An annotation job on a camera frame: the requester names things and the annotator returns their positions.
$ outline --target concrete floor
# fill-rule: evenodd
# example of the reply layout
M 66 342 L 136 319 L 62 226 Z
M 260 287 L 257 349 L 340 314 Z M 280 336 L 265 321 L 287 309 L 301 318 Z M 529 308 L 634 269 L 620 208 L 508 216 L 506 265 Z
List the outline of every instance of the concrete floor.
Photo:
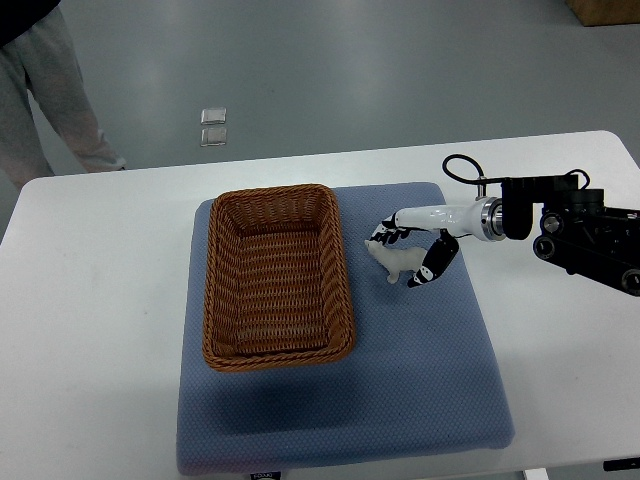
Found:
M 640 159 L 640 25 L 584 28 L 562 0 L 61 5 L 131 169 L 600 129 Z M 209 106 L 228 109 L 226 146 L 199 146 Z M 56 173 L 82 173 L 37 107 L 34 118 Z M 16 199 L 0 173 L 0 236 Z

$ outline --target wicker basket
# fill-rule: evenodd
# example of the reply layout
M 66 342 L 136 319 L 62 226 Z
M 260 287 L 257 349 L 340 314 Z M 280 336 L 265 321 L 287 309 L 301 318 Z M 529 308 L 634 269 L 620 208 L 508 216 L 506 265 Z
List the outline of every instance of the wicker basket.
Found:
M 240 190 L 211 207 L 202 351 L 239 372 L 339 360 L 355 324 L 334 193 Z

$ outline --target leg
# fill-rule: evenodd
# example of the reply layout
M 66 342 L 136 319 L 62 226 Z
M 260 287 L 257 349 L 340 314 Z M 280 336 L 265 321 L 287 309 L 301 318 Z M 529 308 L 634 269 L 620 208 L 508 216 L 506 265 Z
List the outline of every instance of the leg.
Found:
M 14 42 L 0 48 L 0 168 L 18 190 L 29 180 L 53 176 L 33 124 L 26 74 Z
M 16 39 L 42 113 L 88 172 L 120 170 L 125 160 L 106 140 L 85 94 L 59 8 Z

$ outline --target robotic arm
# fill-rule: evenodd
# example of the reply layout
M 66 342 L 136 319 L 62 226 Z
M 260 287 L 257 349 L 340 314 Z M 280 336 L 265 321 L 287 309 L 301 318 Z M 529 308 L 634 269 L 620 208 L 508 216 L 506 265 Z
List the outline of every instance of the robotic arm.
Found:
M 455 158 L 478 170 L 479 178 L 463 179 L 447 169 Z M 640 296 L 639 212 L 604 206 L 604 190 L 587 189 L 589 177 L 582 170 L 565 175 L 493 178 L 484 177 L 480 165 L 465 155 L 450 155 L 444 172 L 462 183 L 478 186 L 470 206 L 406 208 L 382 221 L 371 240 L 383 245 L 406 238 L 412 230 L 439 230 L 440 238 L 427 251 L 409 287 L 440 277 L 455 257 L 456 238 L 473 235 L 482 241 L 504 238 L 524 240 L 533 225 L 533 204 L 542 203 L 541 235 L 533 243 L 541 260 L 596 282 Z M 578 188 L 578 175 L 587 183 Z M 502 198 L 487 197 L 486 185 L 500 183 Z

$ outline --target blue foam pad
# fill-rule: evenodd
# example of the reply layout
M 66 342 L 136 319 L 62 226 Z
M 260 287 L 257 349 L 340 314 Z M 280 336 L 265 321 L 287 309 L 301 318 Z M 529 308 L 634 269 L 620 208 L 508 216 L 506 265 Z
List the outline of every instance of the blue foam pad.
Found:
M 363 241 L 404 207 L 443 204 L 430 183 L 335 189 L 356 318 L 336 363 L 219 373 L 202 357 L 207 228 L 196 212 L 178 409 L 185 475 L 260 472 L 504 448 L 514 430 L 461 254 L 433 283 L 395 285 Z M 414 232 L 401 248 L 437 237 Z

